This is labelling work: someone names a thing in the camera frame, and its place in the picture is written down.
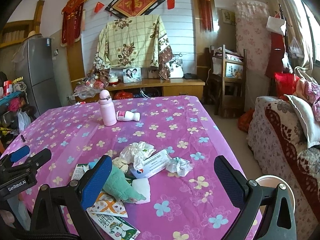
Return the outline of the white pink-label bottle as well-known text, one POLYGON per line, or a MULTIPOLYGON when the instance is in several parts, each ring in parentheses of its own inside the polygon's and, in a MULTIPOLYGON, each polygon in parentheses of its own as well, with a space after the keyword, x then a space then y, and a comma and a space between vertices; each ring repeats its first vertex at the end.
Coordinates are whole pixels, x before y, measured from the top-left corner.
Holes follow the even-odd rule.
POLYGON ((116 119, 118 121, 139 121, 140 113, 134 113, 131 111, 117 111, 116 119))

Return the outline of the white blue medicine box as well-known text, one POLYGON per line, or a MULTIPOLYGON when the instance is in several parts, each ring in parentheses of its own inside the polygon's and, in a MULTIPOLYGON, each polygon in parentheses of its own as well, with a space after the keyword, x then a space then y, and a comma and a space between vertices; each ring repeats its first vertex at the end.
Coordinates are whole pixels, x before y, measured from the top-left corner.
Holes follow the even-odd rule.
POLYGON ((136 179, 148 179, 165 169, 170 160, 171 157, 168 155, 167 150, 163 149, 146 159, 143 162, 142 168, 136 170, 132 167, 130 168, 130 172, 136 179))

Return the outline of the wooden chair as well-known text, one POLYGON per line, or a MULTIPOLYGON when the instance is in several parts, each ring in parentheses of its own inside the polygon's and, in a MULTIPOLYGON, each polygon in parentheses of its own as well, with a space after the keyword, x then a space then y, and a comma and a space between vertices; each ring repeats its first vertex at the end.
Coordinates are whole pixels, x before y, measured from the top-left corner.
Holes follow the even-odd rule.
POLYGON ((240 54, 225 45, 211 48, 208 74, 208 98, 214 114, 222 118, 238 118, 244 113, 247 51, 240 54))

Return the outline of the crumpled beige tissue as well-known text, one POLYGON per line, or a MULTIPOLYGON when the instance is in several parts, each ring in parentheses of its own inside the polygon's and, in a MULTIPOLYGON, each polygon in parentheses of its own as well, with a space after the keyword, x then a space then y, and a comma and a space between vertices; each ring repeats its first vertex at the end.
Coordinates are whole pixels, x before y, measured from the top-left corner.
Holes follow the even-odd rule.
POLYGON ((128 172, 129 164, 125 159, 121 159, 120 157, 115 157, 112 159, 112 164, 119 168, 124 174, 128 172))

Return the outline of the green fluffy sock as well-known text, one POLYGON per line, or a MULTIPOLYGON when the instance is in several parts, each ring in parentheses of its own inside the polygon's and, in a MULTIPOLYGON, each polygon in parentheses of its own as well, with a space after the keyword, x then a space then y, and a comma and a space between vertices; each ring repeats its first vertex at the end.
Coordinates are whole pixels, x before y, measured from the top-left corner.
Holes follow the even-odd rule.
POLYGON ((107 181, 103 185, 103 191, 125 203, 136 203, 146 198, 138 193, 125 179, 124 173, 112 165, 112 170, 107 181))

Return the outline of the white framed picture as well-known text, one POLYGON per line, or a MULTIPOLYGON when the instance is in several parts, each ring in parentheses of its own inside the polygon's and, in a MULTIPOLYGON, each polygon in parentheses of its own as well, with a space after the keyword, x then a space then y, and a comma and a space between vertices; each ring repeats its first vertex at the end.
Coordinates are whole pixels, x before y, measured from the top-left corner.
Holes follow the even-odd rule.
POLYGON ((183 60, 180 56, 174 56, 169 62, 170 79, 182 78, 184 76, 183 72, 183 60))

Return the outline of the pink thermos bottle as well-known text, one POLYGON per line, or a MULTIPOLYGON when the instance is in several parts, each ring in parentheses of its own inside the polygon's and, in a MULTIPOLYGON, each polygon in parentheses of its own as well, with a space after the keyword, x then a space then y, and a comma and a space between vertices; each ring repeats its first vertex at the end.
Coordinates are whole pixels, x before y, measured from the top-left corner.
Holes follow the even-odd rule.
POLYGON ((114 103, 108 90, 102 90, 99 94, 100 113, 105 126, 113 126, 117 123, 114 103))

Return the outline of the green white small carton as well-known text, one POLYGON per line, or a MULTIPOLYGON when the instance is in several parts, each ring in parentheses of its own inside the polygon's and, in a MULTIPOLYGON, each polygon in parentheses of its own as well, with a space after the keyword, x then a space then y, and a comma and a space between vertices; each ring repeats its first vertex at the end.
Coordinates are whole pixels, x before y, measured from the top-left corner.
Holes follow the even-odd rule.
POLYGON ((77 164, 71 176, 71 180, 80 180, 88 170, 88 164, 77 164))

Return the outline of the small crumpled wrapper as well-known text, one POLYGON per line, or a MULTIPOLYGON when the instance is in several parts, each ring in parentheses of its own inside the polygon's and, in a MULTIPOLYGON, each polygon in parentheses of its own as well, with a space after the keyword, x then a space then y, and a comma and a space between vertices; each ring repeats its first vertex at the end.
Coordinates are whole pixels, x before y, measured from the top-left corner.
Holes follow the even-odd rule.
POLYGON ((193 168, 194 165, 190 161, 180 157, 170 159, 166 165, 167 171, 176 173, 179 177, 185 177, 193 168))

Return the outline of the white green tissue pack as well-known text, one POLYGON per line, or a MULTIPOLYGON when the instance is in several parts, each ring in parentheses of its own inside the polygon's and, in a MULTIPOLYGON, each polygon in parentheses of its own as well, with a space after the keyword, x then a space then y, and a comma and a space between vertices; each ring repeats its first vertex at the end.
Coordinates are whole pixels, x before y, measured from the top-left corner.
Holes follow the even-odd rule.
POLYGON ((145 204, 150 202, 151 190, 148 178, 135 179, 132 181, 132 187, 139 193, 142 194, 145 199, 139 200, 136 204, 145 204))

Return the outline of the diamond fu wall decoration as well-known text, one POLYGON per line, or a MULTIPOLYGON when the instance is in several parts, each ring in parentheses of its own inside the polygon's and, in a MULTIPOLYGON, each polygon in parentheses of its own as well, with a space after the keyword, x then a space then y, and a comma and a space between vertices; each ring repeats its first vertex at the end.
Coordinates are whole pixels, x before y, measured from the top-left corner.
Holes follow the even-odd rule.
POLYGON ((105 10, 117 18, 128 18, 151 14, 165 0, 113 0, 105 10))

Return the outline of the green white milk carton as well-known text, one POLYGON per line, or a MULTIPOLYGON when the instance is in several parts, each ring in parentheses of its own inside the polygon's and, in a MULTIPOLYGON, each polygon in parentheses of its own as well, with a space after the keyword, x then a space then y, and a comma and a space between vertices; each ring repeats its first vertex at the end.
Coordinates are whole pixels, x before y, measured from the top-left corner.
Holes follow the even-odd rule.
POLYGON ((106 214, 88 213, 93 221, 112 239, 136 239, 140 231, 121 217, 106 214))

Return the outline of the white cushion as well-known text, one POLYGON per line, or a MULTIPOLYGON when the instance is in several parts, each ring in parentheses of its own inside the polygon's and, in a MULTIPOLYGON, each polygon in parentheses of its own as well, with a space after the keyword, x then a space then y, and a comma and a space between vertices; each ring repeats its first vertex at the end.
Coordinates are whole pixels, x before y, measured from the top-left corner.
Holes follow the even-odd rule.
POLYGON ((311 106, 303 99, 285 94, 295 111, 307 139, 308 148, 319 146, 319 122, 315 119, 311 106))

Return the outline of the floral cloth covered television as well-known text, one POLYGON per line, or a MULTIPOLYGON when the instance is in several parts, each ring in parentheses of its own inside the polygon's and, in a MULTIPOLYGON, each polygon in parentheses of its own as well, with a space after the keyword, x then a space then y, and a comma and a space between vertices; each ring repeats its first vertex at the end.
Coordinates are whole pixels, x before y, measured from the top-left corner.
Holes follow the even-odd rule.
POLYGON ((144 15, 108 22, 99 34, 94 70, 111 68, 158 69, 162 79, 169 79, 173 58, 167 31, 161 16, 144 15))

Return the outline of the purple floral tablecloth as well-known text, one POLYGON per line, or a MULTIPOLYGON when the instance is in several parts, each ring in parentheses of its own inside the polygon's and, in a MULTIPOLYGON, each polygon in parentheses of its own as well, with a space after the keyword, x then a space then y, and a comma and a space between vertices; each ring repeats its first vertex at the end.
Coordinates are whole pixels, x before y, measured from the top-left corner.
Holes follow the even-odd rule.
POLYGON ((138 239, 222 239, 239 209, 214 171, 224 156, 240 165, 216 124, 194 96, 117 100, 50 109, 6 149, 47 148, 52 157, 37 172, 37 185, 22 194, 33 209, 39 188, 65 186, 76 165, 108 155, 120 174, 149 182, 145 200, 123 200, 126 225, 138 239))

